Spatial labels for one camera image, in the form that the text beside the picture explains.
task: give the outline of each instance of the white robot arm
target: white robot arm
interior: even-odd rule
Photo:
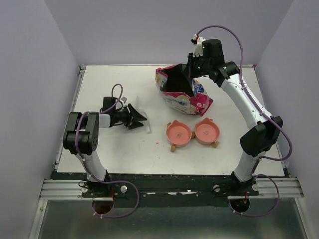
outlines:
[[[100,112],[71,112],[63,136],[63,147],[74,154],[84,167],[87,179],[91,182],[108,181],[107,170],[101,164],[96,152],[99,139],[99,128],[124,125],[128,129],[143,126],[140,121],[146,121],[143,115],[137,112],[131,104],[121,103],[120,108],[111,108],[116,103],[115,97],[104,97]]]
[[[245,80],[240,81],[239,69],[234,62],[224,61],[221,42],[218,39],[206,40],[194,35],[192,42],[196,44],[193,53],[188,55],[186,72],[189,77],[197,78],[208,75],[233,100],[242,114],[249,131],[240,139],[243,153],[234,171],[239,182],[247,182],[252,178],[259,158],[276,143],[279,130],[269,122],[271,118],[280,127],[283,121],[273,117],[257,100]]]

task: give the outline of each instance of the white table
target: white table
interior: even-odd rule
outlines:
[[[173,120],[191,128],[203,118],[179,113],[169,108],[155,86],[155,69],[164,65],[106,65],[87,66],[74,111],[99,111],[103,97],[111,95],[116,83],[124,87],[123,96],[134,106],[136,95],[141,98],[151,124],[151,134],[145,128],[128,130],[124,126],[99,129],[97,152],[110,173],[230,175],[236,168],[242,149],[239,139],[247,131],[246,123],[235,104],[209,78],[198,79],[214,99],[204,117],[214,119],[220,128],[220,145],[213,148],[192,140],[186,147],[170,152],[165,130]],[[244,68],[243,76],[263,103],[253,68]],[[275,146],[267,156],[279,157]],[[84,172],[79,160],[62,150],[58,172]],[[280,162],[263,160],[256,173],[284,176]]]

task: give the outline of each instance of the pink bowl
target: pink bowl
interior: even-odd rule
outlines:
[[[212,144],[218,139],[220,131],[212,120],[205,118],[195,125],[195,135],[198,142]]]
[[[184,147],[191,139],[191,129],[188,125],[174,120],[167,127],[166,135],[172,145]]]

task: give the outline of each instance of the crumpled snack bag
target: crumpled snack bag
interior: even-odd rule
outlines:
[[[213,100],[204,87],[188,77],[186,65],[156,69],[156,86],[168,106],[190,115],[204,115]]]

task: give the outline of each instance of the metal bracket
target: metal bracket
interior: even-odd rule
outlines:
[[[40,200],[105,200],[107,198],[83,198],[79,182],[81,180],[45,180],[40,193]]]
[[[280,198],[302,198],[304,193],[297,178],[272,178],[278,186]],[[249,196],[253,198],[277,198],[277,191],[274,184],[267,178],[258,178],[256,180],[259,187],[258,196]],[[230,196],[228,199],[243,199],[242,196]]]

